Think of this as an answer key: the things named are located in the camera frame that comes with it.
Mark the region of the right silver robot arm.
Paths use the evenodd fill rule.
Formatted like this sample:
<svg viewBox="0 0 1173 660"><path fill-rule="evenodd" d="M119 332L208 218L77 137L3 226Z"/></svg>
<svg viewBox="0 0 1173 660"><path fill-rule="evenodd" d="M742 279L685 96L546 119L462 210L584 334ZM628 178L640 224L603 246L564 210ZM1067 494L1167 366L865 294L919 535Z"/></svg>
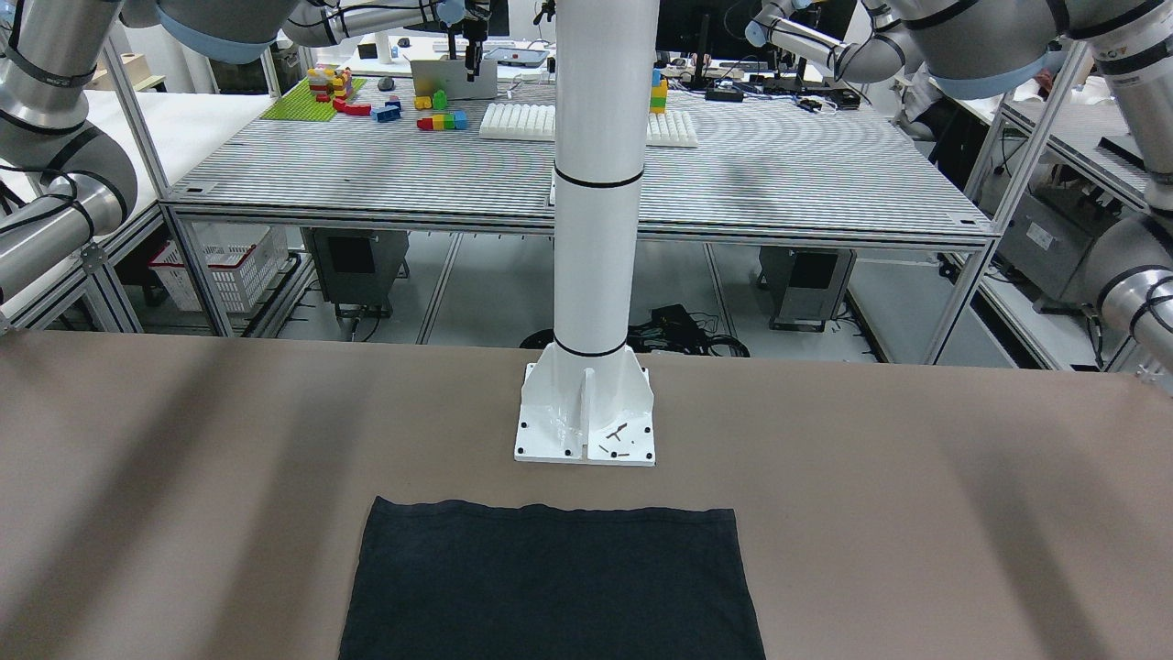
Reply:
<svg viewBox="0 0 1173 660"><path fill-rule="evenodd" d="M43 193L4 217L4 298L133 215L136 169L88 118L84 86L116 21L165 28L213 60L255 60L293 1L16 1L4 48L4 169Z"/></svg>

